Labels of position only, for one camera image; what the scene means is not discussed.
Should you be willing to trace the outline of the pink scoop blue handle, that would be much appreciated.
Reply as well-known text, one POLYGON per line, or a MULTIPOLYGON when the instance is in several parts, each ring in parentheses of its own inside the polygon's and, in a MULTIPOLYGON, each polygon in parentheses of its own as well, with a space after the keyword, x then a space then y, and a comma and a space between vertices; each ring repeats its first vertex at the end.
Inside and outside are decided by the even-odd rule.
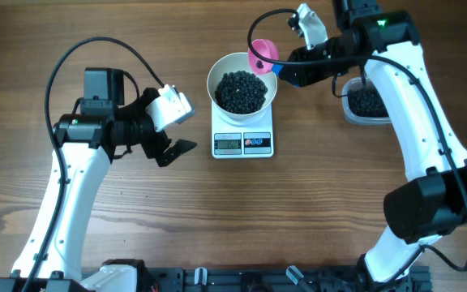
POLYGON ((269 39, 256 39, 251 41, 251 46, 248 49, 248 64, 257 76, 269 75, 273 73, 278 79, 281 79, 288 84, 299 87, 300 83, 294 71, 285 71, 285 67, 280 64, 275 64, 272 60, 279 60, 279 52, 275 44, 269 39), (263 68, 257 68, 257 61, 263 63, 263 68))

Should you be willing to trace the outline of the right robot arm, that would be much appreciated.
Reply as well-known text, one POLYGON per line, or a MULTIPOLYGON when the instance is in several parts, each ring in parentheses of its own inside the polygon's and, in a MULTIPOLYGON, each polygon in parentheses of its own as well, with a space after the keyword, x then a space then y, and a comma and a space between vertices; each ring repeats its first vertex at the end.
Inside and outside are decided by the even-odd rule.
MULTIPOLYGON (((275 67, 298 87, 335 79, 359 67, 383 100, 405 163, 405 185, 383 201, 387 226, 361 257, 355 286, 397 286, 425 251, 458 226, 467 227, 467 150, 457 139, 431 85, 420 34, 406 11, 382 12, 373 1, 335 2, 340 35, 328 37, 319 17, 302 4, 289 26, 306 44, 275 67)), ((467 271, 467 256, 461 266, 467 271)))

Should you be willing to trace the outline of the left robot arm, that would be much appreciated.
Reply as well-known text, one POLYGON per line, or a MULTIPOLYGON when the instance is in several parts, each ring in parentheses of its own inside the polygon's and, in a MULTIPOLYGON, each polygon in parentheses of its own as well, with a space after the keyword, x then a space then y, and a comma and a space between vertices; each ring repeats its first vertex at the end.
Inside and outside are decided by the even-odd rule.
POLYGON ((140 145, 160 167, 196 144, 173 143, 165 134, 195 110, 173 85, 138 92, 124 101, 130 74, 112 68, 88 68, 84 95, 54 126, 49 183, 27 244, 0 291, 158 291, 159 284, 142 260, 107 260, 93 275, 82 275, 84 237, 92 206, 118 146, 140 145))

